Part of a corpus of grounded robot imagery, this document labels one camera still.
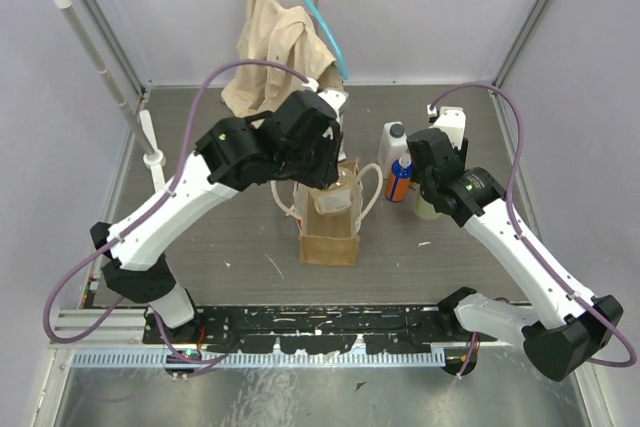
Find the white bottle black cap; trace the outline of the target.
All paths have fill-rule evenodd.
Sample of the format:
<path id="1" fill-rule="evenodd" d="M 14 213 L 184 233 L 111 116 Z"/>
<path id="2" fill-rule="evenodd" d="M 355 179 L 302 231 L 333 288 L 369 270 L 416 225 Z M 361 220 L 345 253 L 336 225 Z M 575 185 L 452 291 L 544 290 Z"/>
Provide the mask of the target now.
<path id="1" fill-rule="evenodd" d="M 388 122 L 383 126 L 379 142 L 377 163 L 387 178 L 393 163 L 407 151 L 406 129 L 401 122 Z"/>

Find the blue cap bottle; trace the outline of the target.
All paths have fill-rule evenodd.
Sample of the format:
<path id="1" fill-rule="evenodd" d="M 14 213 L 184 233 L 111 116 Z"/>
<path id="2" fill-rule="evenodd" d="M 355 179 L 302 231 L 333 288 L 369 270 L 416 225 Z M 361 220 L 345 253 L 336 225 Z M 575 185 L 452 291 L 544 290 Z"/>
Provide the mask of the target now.
<path id="1" fill-rule="evenodd" d="M 407 197 L 412 173 L 412 159 L 410 154 L 405 152 L 391 165 L 384 193 L 388 201 L 398 203 Z"/>

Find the green bottle beige cap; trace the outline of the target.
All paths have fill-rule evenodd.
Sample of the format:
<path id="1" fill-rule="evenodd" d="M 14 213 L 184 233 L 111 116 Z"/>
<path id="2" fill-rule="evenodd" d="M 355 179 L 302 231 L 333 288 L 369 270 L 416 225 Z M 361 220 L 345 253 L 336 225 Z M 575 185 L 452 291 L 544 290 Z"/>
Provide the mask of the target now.
<path id="1" fill-rule="evenodd" d="M 415 187 L 415 202 L 414 202 L 414 213 L 421 220 L 436 220 L 440 217 L 440 213 L 438 213 L 434 206 L 427 202 L 421 194 L 420 185 L 418 183 L 413 183 Z"/>

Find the brown canvas bag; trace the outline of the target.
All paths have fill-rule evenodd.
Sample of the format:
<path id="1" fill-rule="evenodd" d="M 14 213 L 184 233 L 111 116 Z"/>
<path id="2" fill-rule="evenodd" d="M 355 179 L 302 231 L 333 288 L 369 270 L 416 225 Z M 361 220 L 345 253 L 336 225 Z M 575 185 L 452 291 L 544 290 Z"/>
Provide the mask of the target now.
<path id="1" fill-rule="evenodd" d="M 310 197 L 310 190 L 299 182 L 293 184 L 291 205 L 280 198 L 276 183 L 270 183 L 276 205 L 287 217 L 295 220 L 299 236 L 299 261 L 302 264 L 326 266 L 354 266 L 360 247 L 359 232 L 362 222 L 374 207 L 383 188 L 383 173 L 376 163 L 360 167 L 356 160 L 338 165 L 352 171 L 352 205 L 340 214 L 320 215 Z"/>

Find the clear bottle white cap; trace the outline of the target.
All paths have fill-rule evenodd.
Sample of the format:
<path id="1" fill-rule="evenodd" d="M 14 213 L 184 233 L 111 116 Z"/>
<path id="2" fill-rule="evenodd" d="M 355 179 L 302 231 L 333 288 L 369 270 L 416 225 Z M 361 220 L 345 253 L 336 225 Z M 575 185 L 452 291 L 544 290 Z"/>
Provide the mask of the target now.
<path id="1" fill-rule="evenodd" d="M 324 190 L 311 189 L 310 197 L 320 215 L 336 215 L 347 211 L 352 205 L 352 188 L 355 174 L 343 167 L 338 169 L 338 180 Z"/>

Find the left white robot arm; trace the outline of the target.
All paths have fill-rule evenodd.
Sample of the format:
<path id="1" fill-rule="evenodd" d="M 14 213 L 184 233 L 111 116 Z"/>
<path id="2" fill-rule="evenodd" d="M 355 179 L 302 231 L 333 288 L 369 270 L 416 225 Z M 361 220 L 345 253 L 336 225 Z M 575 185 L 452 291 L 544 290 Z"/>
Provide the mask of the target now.
<path id="1" fill-rule="evenodd" d="M 116 224 L 92 227 L 92 239 L 108 259 L 102 268 L 108 288 L 149 305 L 176 342 L 194 340 L 200 319 L 170 270 L 166 249 L 207 212 L 252 185 L 292 180 L 325 190 L 334 184 L 347 98 L 333 89 L 296 91 L 274 112 L 218 121 L 136 211 Z"/>

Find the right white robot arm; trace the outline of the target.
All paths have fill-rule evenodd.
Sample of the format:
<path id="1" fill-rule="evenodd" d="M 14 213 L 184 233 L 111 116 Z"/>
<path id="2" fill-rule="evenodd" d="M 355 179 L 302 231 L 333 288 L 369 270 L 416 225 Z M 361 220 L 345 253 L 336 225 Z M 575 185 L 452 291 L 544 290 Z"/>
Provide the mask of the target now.
<path id="1" fill-rule="evenodd" d="M 545 377 L 559 382 L 604 348 L 623 315 L 612 295 L 597 296 L 567 272 L 483 168 L 466 168 L 464 155 L 437 128 L 411 134 L 407 145 L 420 195 L 478 240 L 525 294 L 521 307 L 462 287 L 441 300 L 438 326 L 459 341 L 484 334 L 521 349 Z"/>

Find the beige shirt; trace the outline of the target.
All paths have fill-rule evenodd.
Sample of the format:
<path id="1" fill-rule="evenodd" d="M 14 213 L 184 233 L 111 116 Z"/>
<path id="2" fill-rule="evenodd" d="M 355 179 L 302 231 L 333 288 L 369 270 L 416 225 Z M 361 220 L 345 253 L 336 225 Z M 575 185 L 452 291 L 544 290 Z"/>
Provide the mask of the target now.
<path id="1" fill-rule="evenodd" d="M 342 91 L 343 77 L 337 59 L 316 33 L 301 6 L 283 7 L 279 0 L 247 0 L 246 21 L 236 49 L 240 59 L 285 65 L 322 89 Z M 239 117 L 275 111 L 302 81 L 263 65 L 243 65 L 221 93 L 222 102 Z"/>

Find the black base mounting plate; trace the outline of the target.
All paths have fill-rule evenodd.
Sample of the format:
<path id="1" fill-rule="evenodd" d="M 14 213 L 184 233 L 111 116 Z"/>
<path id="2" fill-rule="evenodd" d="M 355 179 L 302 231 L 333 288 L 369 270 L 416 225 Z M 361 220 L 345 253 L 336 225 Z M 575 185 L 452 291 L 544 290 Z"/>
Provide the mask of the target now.
<path id="1" fill-rule="evenodd" d="M 190 326 L 167 337 L 175 346 L 200 341 L 208 352 L 248 354 L 347 353 L 359 340 L 368 355 L 480 343 L 451 314 L 419 305 L 203 306 Z"/>

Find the aluminium front rail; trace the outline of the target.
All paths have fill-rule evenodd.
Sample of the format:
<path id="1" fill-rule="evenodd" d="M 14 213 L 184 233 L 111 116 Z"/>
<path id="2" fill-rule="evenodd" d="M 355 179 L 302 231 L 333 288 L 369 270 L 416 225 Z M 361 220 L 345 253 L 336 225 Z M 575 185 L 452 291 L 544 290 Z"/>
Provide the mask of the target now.
<path id="1" fill-rule="evenodd" d="M 79 309 L 44 315 L 43 328 L 57 344 L 93 339 L 160 348 L 157 362 L 173 377 L 195 377 L 218 365 L 249 366 L 309 360 L 346 363 L 418 361 L 437 367 L 474 363 L 484 340 L 524 352 L 547 378 L 559 381 L 600 347 L 594 318 L 567 315 L 547 327 L 530 306 L 471 292 L 436 306 L 200 306 L 186 324 L 170 328 L 152 308 Z"/>

